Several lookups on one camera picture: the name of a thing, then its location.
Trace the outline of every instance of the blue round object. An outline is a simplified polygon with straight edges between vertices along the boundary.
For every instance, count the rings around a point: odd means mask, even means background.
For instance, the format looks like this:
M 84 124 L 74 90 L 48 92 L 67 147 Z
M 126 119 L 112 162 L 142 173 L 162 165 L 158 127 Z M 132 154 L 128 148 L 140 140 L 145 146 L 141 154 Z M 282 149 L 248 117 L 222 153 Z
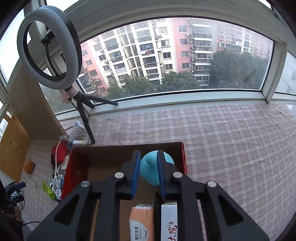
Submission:
M 153 186 L 159 186 L 158 172 L 157 172 L 157 150 L 147 153 L 141 160 L 140 175 L 146 182 Z M 163 152 L 165 161 L 174 164 L 174 160 L 169 154 Z

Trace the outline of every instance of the sky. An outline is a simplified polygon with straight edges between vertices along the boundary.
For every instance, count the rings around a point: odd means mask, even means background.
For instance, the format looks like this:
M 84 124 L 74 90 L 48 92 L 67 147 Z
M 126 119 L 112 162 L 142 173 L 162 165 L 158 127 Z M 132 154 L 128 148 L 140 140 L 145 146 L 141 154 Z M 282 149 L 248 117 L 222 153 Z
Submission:
M 68 7 L 76 3 L 78 0 L 47 0 L 47 4 L 55 6 L 62 11 L 65 11 Z M 259 0 L 267 7 L 270 7 L 270 4 L 266 0 Z M 15 67 L 19 55 L 17 52 L 17 31 L 20 27 L 21 22 L 24 19 L 24 11 L 21 10 L 15 19 L 12 21 L 8 29 L 6 30 L 4 36 L 0 40 L 0 67 L 1 71 L 4 74 L 6 81 L 9 80 L 13 68 Z

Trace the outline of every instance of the wooden panel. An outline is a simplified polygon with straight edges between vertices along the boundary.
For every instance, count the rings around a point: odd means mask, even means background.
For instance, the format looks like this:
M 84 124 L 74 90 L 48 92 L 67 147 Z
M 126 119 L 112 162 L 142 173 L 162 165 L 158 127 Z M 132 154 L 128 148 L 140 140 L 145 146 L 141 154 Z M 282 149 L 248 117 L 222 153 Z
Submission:
M 8 101 L 32 140 L 58 140 L 66 134 L 48 105 L 39 83 L 23 66 L 16 78 L 10 81 Z
M 30 143 L 31 138 L 13 115 L 0 142 L 0 169 L 17 182 L 20 181 Z

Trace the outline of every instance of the lime green object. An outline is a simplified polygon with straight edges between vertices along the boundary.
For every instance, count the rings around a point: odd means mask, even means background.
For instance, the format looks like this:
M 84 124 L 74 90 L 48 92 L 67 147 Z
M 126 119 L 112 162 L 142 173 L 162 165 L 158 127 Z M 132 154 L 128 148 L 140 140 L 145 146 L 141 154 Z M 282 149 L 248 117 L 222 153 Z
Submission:
M 42 189 L 43 191 L 52 199 L 55 199 L 55 194 L 52 192 L 50 187 L 46 184 L 45 181 L 42 181 Z

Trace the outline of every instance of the green foliage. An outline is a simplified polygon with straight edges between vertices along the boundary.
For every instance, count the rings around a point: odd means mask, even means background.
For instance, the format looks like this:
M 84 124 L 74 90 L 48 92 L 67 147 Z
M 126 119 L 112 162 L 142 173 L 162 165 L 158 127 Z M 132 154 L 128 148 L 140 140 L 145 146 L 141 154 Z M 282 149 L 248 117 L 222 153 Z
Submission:
M 192 74 L 187 71 L 179 73 L 171 71 L 162 78 L 162 84 L 157 88 L 158 92 L 195 89 L 200 89 L 199 84 Z
M 116 83 L 109 82 L 108 99 L 151 94 L 155 91 L 153 84 L 145 77 L 129 77 L 124 80 L 126 84 L 123 88 L 120 88 Z
M 268 66 L 267 59 L 226 49 L 214 53 L 211 63 L 210 88 L 259 89 Z

